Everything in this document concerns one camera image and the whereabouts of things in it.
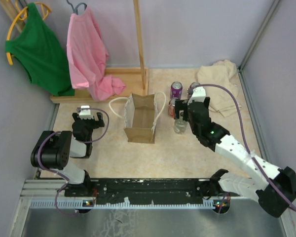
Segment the clear glass beverage bottle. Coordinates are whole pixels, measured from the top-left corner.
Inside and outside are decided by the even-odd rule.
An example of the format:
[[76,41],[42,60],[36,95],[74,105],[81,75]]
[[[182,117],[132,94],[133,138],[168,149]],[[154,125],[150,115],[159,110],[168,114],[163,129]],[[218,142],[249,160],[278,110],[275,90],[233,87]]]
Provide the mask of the clear glass beverage bottle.
[[184,113],[180,112],[180,116],[174,122],[174,131],[177,134],[183,134],[186,131],[187,121],[184,120]]

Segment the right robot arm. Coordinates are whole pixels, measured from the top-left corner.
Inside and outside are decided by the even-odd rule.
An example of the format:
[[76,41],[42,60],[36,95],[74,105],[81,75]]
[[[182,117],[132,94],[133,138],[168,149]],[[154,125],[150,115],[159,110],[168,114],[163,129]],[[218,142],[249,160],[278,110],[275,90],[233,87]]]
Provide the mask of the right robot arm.
[[229,159],[248,177],[220,169],[211,177],[211,191],[220,196],[235,193],[257,202],[273,217],[287,209],[296,212],[296,173],[290,167],[281,169],[257,156],[243,146],[230,132],[213,122],[209,116],[209,97],[201,100],[175,101],[175,119],[182,118],[190,125],[193,135],[204,147]]

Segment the purple Fanta can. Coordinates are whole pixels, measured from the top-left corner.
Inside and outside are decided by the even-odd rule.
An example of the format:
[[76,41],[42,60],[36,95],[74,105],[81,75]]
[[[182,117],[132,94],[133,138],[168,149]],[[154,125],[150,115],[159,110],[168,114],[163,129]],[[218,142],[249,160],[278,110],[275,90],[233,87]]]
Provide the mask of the purple Fanta can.
[[174,81],[170,86],[170,98],[178,98],[181,99],[182,96],[183,85],[179,81]]
[[189,86],[189,88],[188,88],[188,90],[187,90],[187,98],[188,99],[190,99],[191,98],[191,96],[192,96],[192,94],[193,94],[193,90],[195,89],[195,88],[197,88],[197,87],[199,87],[200,86],[200,83],[199,82],[193,82],[190,86]]

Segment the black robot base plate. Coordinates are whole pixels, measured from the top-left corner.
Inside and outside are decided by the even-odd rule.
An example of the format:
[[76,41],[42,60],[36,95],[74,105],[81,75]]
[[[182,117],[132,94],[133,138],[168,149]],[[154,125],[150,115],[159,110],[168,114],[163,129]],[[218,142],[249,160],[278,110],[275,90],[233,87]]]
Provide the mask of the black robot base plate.
[[205,197],[218,197],[224,191],[214,179],[90,179],[68,184],[65,197],[95,198],[97,204],[119,204],[128,198],[131,204],[202,204]]

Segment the red Coca-Cola can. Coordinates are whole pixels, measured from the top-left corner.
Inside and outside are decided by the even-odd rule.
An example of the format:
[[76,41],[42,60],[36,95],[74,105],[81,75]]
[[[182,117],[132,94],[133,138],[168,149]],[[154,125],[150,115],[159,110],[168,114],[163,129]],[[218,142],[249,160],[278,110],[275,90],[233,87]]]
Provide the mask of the red Coca-Cola can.
[[168,105],[168,115],[171,117],[171,118],[174,118],[174,115],[175,115],[175,102],[179,100],[179,98],[177,97],[173,97],[170,99],[169,101],[169,105]]

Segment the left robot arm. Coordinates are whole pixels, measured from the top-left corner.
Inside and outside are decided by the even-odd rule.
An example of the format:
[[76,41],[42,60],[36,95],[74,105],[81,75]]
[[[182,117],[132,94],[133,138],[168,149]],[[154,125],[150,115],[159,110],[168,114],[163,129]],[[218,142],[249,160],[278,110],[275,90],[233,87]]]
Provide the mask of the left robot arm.
[[92,144],[103,138],[92,139],[93,130],[108,129],[103,114],[98,109],[95,118],[90,109],[78,109],[73,113],[72,130],[43,131],[31,153],[31,165],[52,172],[66,180],[67,188],[74,195],[87,196],[93,190],[93,184],[87,171],[78,168],[70,158],[89,158]]

